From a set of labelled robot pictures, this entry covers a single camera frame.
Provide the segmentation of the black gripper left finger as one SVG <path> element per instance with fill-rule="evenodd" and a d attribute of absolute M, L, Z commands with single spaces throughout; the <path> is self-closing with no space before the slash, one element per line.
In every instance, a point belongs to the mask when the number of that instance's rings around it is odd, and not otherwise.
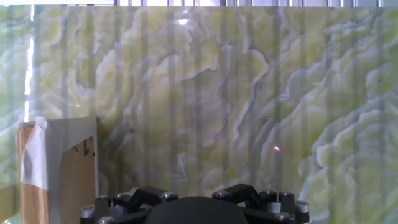
<path fill-rule="evenodd" d="M 102 195 L 81 208 L 80 224 L 143 223 L 156 205 L 178 199 L 178 194 L 151 186 L 133 188 L 115 197 Z"/>

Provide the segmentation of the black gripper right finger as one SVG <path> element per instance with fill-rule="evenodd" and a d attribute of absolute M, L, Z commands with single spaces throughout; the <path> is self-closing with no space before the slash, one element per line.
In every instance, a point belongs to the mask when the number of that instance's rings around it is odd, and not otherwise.
<path fill-rule="evenodd" d="M 309 224 L 310 206 L 296 200 L 291 192 L 263 190 L 258 192 L 253 186 L 236 184 L 213 192 L 216 200 L 230 202 L 240 207 L 248 224 Z"/>

